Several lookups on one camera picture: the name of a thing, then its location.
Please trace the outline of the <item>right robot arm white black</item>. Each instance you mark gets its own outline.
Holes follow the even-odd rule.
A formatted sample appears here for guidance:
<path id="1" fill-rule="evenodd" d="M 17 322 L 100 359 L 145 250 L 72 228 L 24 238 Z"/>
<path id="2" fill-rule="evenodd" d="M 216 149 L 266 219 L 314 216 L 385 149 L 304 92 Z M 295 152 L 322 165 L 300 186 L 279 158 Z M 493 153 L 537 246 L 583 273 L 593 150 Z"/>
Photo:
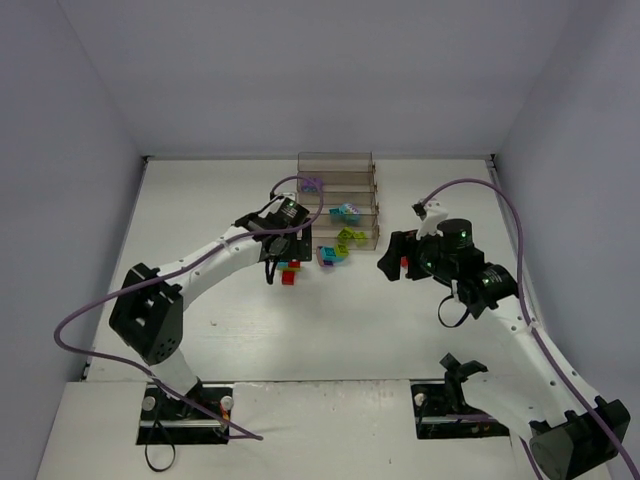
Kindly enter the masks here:
<path id="1" fill-rule="evenodd" d="M 403 261 L 409 279 L 432 279 L 446 287 L 448 299 L 463 305 L 463 316 L 488 329 L 526 385 L 511 387 L 485 362 L 463 362 L 448 353 L 440 363 L 456 413 L 475 408 L 495 418 L 527 444 L 531 462 L 549 479 L 575 479 L 622 454 L 628 409 L 581 379 L 527 316 L 518 304 L 524 296 L 516 279 L 474 245 L 470 221 L 437 214 L 418 230 L 393 232 L 377 266 L 397 281 Z"/>

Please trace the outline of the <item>blue oval flower lego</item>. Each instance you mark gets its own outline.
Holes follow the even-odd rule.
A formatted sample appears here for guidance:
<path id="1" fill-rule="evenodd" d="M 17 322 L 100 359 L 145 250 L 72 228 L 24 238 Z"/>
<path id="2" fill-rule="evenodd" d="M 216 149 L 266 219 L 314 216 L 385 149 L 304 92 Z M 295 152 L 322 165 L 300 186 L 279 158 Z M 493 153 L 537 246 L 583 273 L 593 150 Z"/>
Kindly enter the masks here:
<path id="1" fill-rule="evenodd" d="M 347 224 L 358 224 L 361 219 L 360 210 L 351 203 L 343 203 L 339 207 L 341 218 Z"/>

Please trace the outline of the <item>purple rounded lego brick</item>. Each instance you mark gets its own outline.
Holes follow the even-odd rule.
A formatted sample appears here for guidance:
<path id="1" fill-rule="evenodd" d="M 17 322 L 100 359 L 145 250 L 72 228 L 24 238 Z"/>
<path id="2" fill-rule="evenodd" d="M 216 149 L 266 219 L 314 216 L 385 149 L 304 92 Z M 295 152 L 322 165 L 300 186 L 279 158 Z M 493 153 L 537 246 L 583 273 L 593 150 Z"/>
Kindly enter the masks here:
<path id="1" fill-rule="evenodd" d="M 302 177 L 298 181 L 299 193 L 318 194 L 323 191 L 323 180 L 317 177 Z"/>

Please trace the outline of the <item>blue small lego brick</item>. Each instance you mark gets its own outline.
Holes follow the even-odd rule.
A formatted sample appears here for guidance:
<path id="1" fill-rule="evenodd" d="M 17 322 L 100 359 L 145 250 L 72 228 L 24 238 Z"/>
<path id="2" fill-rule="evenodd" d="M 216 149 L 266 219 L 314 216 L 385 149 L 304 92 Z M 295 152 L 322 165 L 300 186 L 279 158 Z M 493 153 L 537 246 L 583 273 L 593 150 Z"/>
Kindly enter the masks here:
<path id="1" fill-rule="evenodd" d="M 329 218 L 332 223 L 341 223 L 344 220 L 342 211 L 339 208 L 330 208 Z"/>

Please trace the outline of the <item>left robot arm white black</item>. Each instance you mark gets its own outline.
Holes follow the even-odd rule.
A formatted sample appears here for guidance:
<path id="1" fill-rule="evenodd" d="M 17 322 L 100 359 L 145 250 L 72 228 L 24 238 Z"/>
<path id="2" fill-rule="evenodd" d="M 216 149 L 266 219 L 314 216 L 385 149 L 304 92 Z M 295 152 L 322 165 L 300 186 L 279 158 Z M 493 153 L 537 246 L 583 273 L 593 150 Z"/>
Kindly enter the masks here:
<path id="1" fill-rule="evenodd" d="M 180 351 L 184 312 L 241 269 L 262 263 L 271 284 L 278 263 L 310 260 L 311 218 L 292 197 L 273 195 L 262 209 L 239 218 L 196 252 L 158 267 L 136 264 L 122 286 L 143 287 L 116 300 L 109 317 L 111 330 L 163 384 L 211 408 L 213 402 Z"/>

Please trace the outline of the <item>green wide lego brick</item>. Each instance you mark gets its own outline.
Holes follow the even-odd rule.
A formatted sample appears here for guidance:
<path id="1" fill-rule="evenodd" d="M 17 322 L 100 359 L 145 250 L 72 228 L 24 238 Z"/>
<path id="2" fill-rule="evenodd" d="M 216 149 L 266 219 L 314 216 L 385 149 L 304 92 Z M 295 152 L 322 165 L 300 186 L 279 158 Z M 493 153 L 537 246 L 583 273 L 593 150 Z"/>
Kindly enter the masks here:
<path id="1" fill-rule="evenodd" d="M 354 232 L 351 237 L 351 241 L 358 248 L 364 248 L 368 244 L 368 237 L 365 232 Z"/>

